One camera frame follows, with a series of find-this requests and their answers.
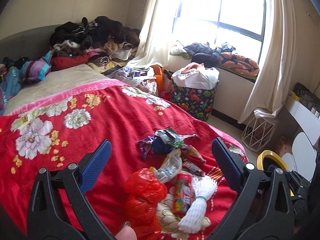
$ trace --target tiled floor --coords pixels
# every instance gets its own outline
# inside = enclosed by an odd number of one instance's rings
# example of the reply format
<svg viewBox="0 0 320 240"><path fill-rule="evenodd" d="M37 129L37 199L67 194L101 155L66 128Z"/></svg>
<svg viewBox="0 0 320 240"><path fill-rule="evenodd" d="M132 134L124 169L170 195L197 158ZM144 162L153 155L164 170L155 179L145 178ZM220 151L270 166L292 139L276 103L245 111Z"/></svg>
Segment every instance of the tiled floor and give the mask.
<svg viewBox="0 0 320 240"><path fill-rule="evenodd" d="M218 119L217 117L210 115L209 119L207 120L207 123L209 125L214 126L215 128L229 134L230 136L232 136L234 139L236 139L239 143L241 143L241 134L242 131L239 130L238 128L232 126L231 124L228 124L220 119ZM249 162L256 164L257 163L257 157L258 155L256 153L253 153L251 151L249 151L247 149L247 147L245 147L243 145L244 149L245 149L245 153L249 159Z"/></svg>

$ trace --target plastic bottle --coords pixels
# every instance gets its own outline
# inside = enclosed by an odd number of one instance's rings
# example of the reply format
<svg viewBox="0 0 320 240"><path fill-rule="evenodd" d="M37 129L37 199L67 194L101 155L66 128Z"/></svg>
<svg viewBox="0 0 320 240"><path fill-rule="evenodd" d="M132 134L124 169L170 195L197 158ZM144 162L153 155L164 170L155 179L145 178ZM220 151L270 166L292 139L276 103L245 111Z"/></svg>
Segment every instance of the plastic bottle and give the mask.
<svg viewBox="0 0 320 240"><path fill-rule="evenodd" d="M157 170L155 167L150 167L152 173L161 183L166 183L174 178L182 170L180 149L172 150L162 163L161 167Z"/></svg>

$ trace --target finger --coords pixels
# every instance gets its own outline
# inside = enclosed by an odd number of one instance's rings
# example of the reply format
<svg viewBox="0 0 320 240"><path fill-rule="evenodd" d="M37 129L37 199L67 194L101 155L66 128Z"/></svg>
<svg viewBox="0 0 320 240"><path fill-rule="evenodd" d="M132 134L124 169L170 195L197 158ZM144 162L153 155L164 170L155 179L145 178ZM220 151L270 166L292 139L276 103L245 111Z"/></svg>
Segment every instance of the finger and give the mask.
<svg viewBox="0 0 320 240"><path fill-rule="evenodd" d="M137 240L137 235L131 227L125 226L116 235L116 239L118 239L118 240Z"/></svg>

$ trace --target striped pillow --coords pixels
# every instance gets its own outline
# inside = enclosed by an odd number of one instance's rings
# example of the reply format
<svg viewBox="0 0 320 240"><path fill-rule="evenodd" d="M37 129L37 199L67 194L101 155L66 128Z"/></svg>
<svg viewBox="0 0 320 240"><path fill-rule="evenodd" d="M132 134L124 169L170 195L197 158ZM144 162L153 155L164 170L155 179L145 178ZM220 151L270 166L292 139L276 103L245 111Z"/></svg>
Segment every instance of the striped pillow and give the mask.
<svg viewBox="0 0 320 240"><path fill-rule="evenodd" d="M43 81L51 70L51 56L52 51L49 51L40 59L26 62L20 70L19 82L34 84Z"/></svg>

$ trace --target metal screw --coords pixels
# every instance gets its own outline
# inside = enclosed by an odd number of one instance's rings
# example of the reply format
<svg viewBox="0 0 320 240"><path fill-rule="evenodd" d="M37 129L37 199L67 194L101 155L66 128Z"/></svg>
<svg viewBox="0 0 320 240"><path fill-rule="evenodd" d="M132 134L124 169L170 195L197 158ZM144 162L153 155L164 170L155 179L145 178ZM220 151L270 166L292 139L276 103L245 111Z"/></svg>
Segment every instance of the metal screw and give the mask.
<svg viewBox="0 0 320 240"><path fill-rule="evenodd" d="M279 173L279 174L282 174L283 170L281 170L280 168L276 168L276 172Z"/></svg>
<svg viewBox="0 0 320 240"><path fill-rule="evenodd" d="M76 163L70 163L70 164L68 165L68 169L69 169L69 170L74 170L76 167L77 167L77 164L76 164Z"/></svg>
<svg viewBox="0 0 320 240"><path fill-rule="evenodd" d="M252 163L247 163L245 166L247 167L248 170L254 169L254 165Z"/></svg>
<svg viewBox="0 0 320 240"><path fill-rule="evenodd" d="M43 168L39 169L39 173L40 173L40 174L43 174L43 173L45 173L46 170L47 170L47 169L46 169L45 167L43 167Z"/></svg>

